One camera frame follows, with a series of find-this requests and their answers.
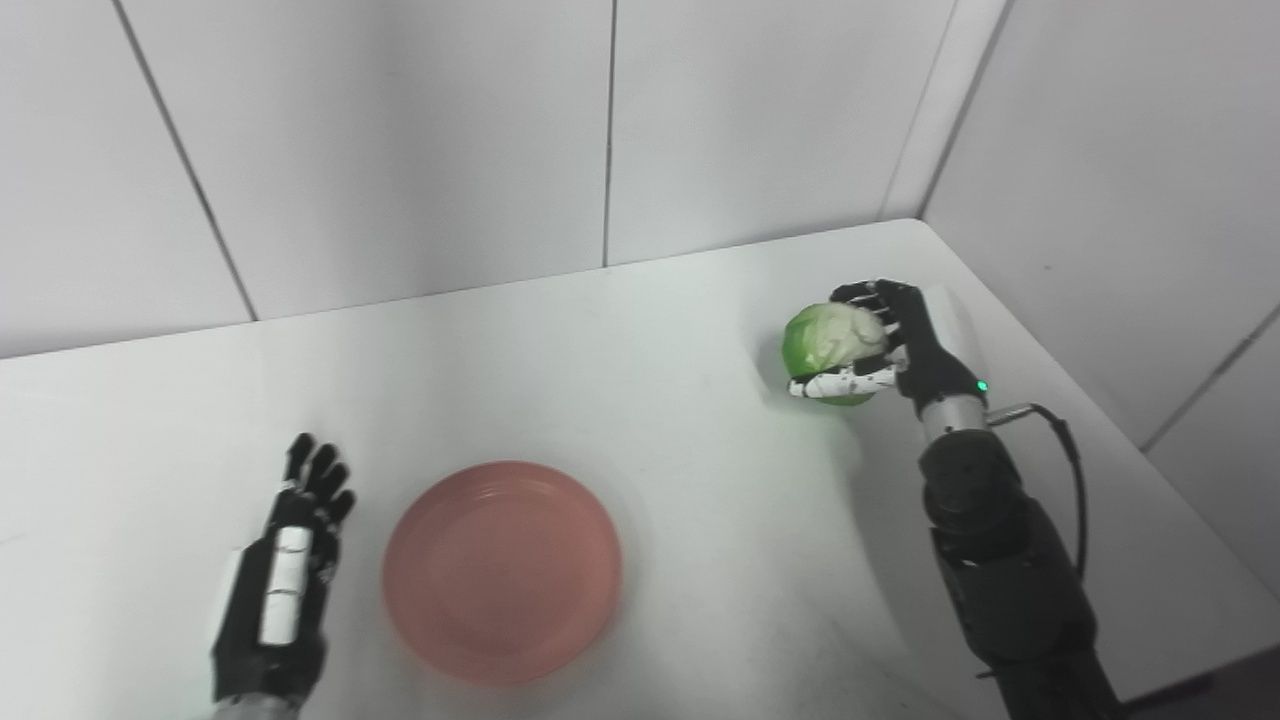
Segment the cable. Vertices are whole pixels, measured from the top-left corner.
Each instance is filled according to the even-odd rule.
[[[1059,418],[1048,407],[1037,402],[1028,404],[1032,413],[1036,413],[1048,423],[1048,427],[1057,436],[1057,442],[1062,445],[1068,462],[1071,464],[1071,482],[1075,484],[1075,574],[1084,579],[1084,562],[1089,552],[1089,501],[1084,488],[1084,468],[1080,465],[1080,451],[1075,446],[1071,428],[1066,420]]]

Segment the pink plate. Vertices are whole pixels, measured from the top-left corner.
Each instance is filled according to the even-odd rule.
[[[392,624],[424,662],[486,685],[577,657],[618,602],[622,552],[585,487],[532,462],[467,468],[422,493],[383,561]]]

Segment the cabbage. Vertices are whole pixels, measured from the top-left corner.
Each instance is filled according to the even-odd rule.
[[[782,363],[791,377],[820,373],[884,352],[884,325],[869,310],[844,302],[810,305],[782,331]],[[872,396],[823,397],[828,405],[861,405]]]

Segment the table surface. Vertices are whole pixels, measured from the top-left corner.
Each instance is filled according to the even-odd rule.
[[[933,564],[909,404],[785,395],[786,320],[882,275],[968,305],[995,405],[1073,423],[1121,696],[1280,642],[1280,602],[946,245],[900,220],[0,363],[0,716],[207,712],[220,593],[308,429],[339,445],[360,503],[307,720],[1000,717]],[[1052,434],[1001,434],[1070,546]],[[497,459],[596,492],[626,582],[584,659],[481,691],[415,665],[378,578],[408,503]]]

